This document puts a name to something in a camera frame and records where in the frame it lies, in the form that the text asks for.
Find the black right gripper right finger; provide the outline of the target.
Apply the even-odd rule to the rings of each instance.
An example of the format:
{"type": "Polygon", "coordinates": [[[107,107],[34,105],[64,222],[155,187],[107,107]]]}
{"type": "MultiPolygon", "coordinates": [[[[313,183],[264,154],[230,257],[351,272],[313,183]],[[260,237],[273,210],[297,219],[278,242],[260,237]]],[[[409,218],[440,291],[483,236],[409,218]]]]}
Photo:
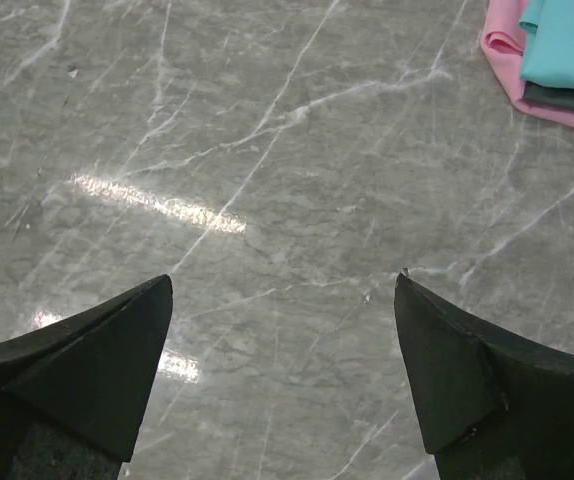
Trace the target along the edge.
{"type": "Polygon", "coordinates": [[[405,274],[398,340],[442,479],[574,479],[574,355],[476,317],[405,274]]]}

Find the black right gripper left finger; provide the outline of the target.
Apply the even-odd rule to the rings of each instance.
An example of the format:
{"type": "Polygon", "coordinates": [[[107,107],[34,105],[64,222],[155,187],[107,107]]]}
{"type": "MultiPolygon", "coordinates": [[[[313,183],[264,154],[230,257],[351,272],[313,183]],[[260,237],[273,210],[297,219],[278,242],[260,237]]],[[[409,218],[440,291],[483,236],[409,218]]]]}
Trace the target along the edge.
{"type": "Polygon", "coordinates": [[[166,274],[0,343],[0,479],[115,479],[168,334],[166,274]]]}

